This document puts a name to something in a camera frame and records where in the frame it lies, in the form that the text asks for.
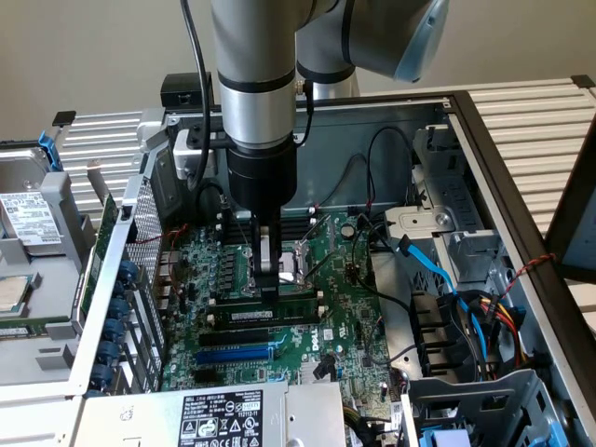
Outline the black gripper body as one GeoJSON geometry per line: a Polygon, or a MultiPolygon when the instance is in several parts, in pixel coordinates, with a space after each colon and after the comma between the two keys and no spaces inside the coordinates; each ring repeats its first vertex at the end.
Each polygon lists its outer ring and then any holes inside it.
{"type": "Polygon", "coordinates": [[[261,223],[274,220],[297,189],[297,146],[293,138],[265,149],[226,150],[232,198],[261,223]]]}

